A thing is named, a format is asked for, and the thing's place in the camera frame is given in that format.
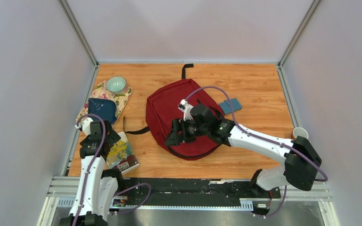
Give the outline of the yellow cover book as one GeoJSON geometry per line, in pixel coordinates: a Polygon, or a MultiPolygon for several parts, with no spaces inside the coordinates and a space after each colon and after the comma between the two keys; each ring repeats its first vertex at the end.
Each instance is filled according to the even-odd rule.
{"type": "Polygon", "coordinates": [[[120,140],[110,149],[107,156],[109,169],[117,169],[123,175],[139,167],[140,163],[133,152],[125,132],[119,132],[120,140]]]}

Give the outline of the red backpack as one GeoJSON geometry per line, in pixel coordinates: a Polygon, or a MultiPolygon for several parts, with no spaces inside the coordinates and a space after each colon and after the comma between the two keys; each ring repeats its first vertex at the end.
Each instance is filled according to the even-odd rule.
{"type": "MultiPolygon", "coordinates": [[[[188,103],[196,106],[198,113],[203,113],[206,119],[213,119],[214,123],[224,119],[219,105],[193,80],[186,77],[186,69],[193,64],[185,64],[182,68],[181,79],[165,85],[147,98],[146,123],[147,126],[136,131],[128,131],[131,135],[140,135],[150,132],[155,141],[172,155],[185,160],[198,160],[214,152],[220,145],[212,141],[207,135],[200,132],[200,136],[191,143],[181,143],[178,146],[166,146],[165,139],[170,133],[172,120],[183,119],[183,112],[178,109],[180,101],[188,98],[188,103]]],[[[197,124],[207,125],[200,121],[197,124]]]]}

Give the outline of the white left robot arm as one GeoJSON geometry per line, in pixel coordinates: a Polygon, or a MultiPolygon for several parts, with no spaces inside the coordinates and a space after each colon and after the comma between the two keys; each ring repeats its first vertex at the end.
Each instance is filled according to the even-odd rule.
{"type": "Polygon", "coordinates": [[[110,149],[121,138],[108,121],[94,121],[91,117],[76,128],[86,135],[80,143],[81,177],[69,215],[61,218],[59,225],[106,226],[113,196],[125,190],[121,172],[105,168],[110,149]]]}

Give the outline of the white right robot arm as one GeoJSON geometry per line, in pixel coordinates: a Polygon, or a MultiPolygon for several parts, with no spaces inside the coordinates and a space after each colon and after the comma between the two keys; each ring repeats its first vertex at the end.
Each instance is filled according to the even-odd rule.
{"type": "Polygon", "coordinates": [[[279,138],[251,130],[232,120],[225,119],[219,111],[203,104],[180,105],[184,116],[172,121],[166,146],[195,143],[198,137],[209,138],[217,145],[240,147],[262,154],[280,163],[272,169],[259,169],[252,176],[250,191],[255,197],[269,190],[292,185],[310,191],[322,160],[310,141],[302,136],[295,139],[279,138]]]}

